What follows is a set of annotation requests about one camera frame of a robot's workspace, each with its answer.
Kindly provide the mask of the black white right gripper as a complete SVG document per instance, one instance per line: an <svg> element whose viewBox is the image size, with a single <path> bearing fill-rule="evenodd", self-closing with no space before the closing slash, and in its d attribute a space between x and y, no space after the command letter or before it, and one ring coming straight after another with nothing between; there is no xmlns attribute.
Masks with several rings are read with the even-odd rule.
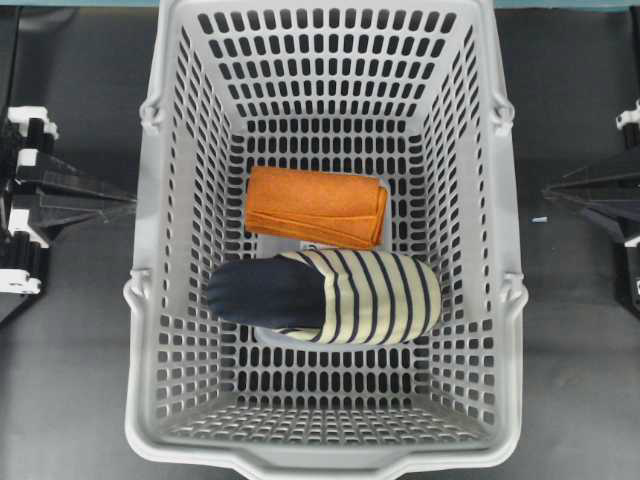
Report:
<svg viewBox="0 0 640 480"><path fill-rule="evenodd" d="M624 137L624 163L574 170L542 192L545 199L577 212L624 245L629 308L639 317L639 100L616 117L616 127Z"/></svg>

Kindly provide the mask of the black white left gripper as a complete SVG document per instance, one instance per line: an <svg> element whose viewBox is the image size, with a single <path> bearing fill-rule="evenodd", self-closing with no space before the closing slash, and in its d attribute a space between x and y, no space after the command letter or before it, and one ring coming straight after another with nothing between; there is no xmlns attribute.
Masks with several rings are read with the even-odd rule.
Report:
<svg viewBox="0 0 640 480"><path fill-rule="evenodd" d="M57 125L42 106L10 107L1 123L1 291L37 295L45 254L71 225L136 213L131 194L52 156ZM88 197L44 194L44 188Z"/></svg>

